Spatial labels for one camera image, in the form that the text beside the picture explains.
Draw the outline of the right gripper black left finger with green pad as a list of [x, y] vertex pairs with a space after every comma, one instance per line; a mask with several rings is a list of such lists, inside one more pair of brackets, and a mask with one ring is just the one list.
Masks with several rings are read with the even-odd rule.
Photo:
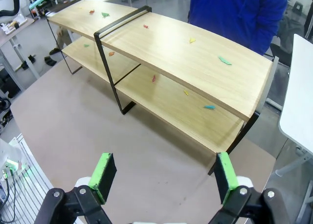
[[88, 224], [110, 224], [111, 220], [101, 207], [107, 201], [116, 166], [112, 153], [103, 153], [87, 185], [65, 192], [50, 189], [35, 219], [36, 224], [73, 224], [84, 217]]

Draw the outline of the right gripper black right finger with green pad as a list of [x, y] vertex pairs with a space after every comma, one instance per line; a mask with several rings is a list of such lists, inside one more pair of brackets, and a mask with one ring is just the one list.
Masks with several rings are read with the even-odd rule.
[[222, 207], [211, 224], [235, 224], [239, 218], [248, 218], [254, 224], [290, 223], [281, 192], [268, 188], [259, 193], [249, 178], [239, 181], [228, 153], [216, 154], [214, 174]]

